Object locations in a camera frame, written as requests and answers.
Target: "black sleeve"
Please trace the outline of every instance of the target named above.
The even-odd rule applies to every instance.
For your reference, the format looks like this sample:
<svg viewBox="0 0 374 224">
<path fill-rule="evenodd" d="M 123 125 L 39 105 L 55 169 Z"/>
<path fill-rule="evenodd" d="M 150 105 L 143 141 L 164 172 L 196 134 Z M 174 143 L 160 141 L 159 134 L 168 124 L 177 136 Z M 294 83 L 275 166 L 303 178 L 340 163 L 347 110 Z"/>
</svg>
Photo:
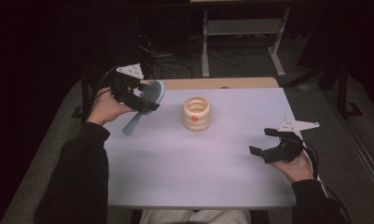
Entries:
<svg viewBox="0 0 374 224">
<path fill-rule="evenodd" d="M 35 210 L 35 223 L 106 223 L 109 132 L 82 123 L 76 139 L 62 146 L 47 191 Z"/>
<path fill-rule="evenodd" d="M 346 224 L 337 202 L 326 197 L 321 182 L 302 180 L 292 184 L 297 203 L 292 208 L 293 224 Z"/>
</svg>

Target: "cylindrical container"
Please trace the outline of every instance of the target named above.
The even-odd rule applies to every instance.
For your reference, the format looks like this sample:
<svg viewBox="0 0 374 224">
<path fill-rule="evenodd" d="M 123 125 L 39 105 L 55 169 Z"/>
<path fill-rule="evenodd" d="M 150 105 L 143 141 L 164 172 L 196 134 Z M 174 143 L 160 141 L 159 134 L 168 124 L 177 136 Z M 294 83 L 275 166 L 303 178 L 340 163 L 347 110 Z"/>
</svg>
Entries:
<svg viewBox="0 0 374 224">
<path fill-rule="evenodd" d="M 193 132 L 203 131 L 211 122 L 211 105 L 203 97 L 192 97 L 184 102 L 184 124 Z"/>
</svg>

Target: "brush bristles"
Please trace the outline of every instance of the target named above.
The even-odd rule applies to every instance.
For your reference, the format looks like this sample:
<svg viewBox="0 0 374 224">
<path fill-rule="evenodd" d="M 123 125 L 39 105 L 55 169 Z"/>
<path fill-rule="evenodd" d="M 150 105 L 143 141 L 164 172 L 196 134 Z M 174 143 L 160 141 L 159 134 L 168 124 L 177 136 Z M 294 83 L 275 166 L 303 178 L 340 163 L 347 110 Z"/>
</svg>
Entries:
<svg viewBox="0 0 374 224">
<path fill-rule="evenodd" d="M 147 100 L 149 102 L 156 103 L 160 97 L 160 92 L 162 91 L 160 83 L 157 81 L 149 81 L 143 84 L 140 88 L 139 97 Z"/>
</svg>

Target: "gray carpet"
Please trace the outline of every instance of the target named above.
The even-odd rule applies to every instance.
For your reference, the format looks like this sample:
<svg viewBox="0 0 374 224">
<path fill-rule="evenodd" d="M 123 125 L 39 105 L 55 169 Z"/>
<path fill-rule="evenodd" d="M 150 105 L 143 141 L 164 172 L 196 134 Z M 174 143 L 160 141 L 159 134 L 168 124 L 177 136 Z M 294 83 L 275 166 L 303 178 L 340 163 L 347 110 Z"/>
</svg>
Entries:
<svg viewBox="0 0 374 224">
<path fill-rule="evenodd" d="M 262 41 L 261 46 L 253 46 L 249 49 L 250 54 L 243 55 L 245 63 L 234 68 L 224 67 L 225 64 L 230 65 L 235 62 L 230 57 L 223 57 L 222 59 L 229 63 L 220 65 L 210 60 L 211 77 L 276 77 L 279 83 L 291 81 L 309 71 L 307 68 L 298 66 L 298 57 L 306 40 L 307 38 L 285 38 L 282 42 L 279 57 L 284 65 L 285 78 L 277 78 L 269 55 L 262 50 L 262 47 L 267 45 L 265 40 Z M 232 51 L 226 50 L 224 52 L 227 55 L 239 52 L 237 48 Z M 212 53 L 224 56 L 223 52 L 212 50 Z M 166 64 L 168 67 L 172 66 L 172 69 L 165 69 L 162 77 L 168 78 L 168 75 L 171 78 L 187 78 L 191 75 L 201 77 L 199 57 L 198 53 L 182 61 L 182 63 L 193 65 L 190 69 L 180 64 Z M 170 60 L 171 58 L 161 59 L 162 62 Z M 159 77 L 161 75 L 159 67 L 154 66 L 153 69 L 156 71 L 155 76 Z M 318 79 L 319 76 L 314 77 L 301 85 L 309 87 L 309 91 L 289 89 L 285 90 L 286 96 L 296 119 L 318 121 L 321 124 L 320 128 L 303 131 L 302 135 L 305 140 L 315 146 L 319 153 L 319 174 L 322 179 L 344 203 L 353 223 L 374 223 L 374 183 L 360 160 L 353 140 L 344 128 L 343 120 L 339 119 L 337 111 L 333 109 L 333 104 L 327 100 L 331 99 L 332 95 L 336 96 L 336 89 L 329 92 L 318 91 L 316 88 Z M 80 84 L 77 83 L 64 98 L 2 223 L 33 223 L 35 207 L 48 184 L 60 147 L 67 139 L 75 136 L 79 129 L 80 120 L 71 119 L 71 117 L 75 108 L 81 106 L 80 93 Z M 368 100 L 364 89 L 353 79 L 350 79 L 348 96 L 349 101 L 356 103 L 364 114 L 363 117 L 351 118 L 348 125 L 354 127 L 374 160 L 374 105 Z M 129 223 L 131 215 L 131 210 L 109 208 L 108 223 Z M 270 223 L 291 223 L 290 216 L 289 209 L 270 211 Z"/>
</svg>

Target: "brush handle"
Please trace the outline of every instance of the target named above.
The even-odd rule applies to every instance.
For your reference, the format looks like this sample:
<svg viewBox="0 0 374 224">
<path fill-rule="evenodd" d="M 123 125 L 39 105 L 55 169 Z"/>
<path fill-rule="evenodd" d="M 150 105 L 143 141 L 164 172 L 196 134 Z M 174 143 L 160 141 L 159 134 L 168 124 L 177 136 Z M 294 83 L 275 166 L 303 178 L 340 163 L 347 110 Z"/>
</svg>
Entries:
<svg viewBox="0 0 374 224">
<path fill-rule="evenodd" d="M 136 115 L 134 115 L 131 121 L 129 121 L 129 123 L 123 128 L 122 132 L 125 135 L 128 135 L 128 136 L 131 135 L 138 121 L 143 115 L 144 115 L 143 113 L 137 113 Z"/>
</svg>

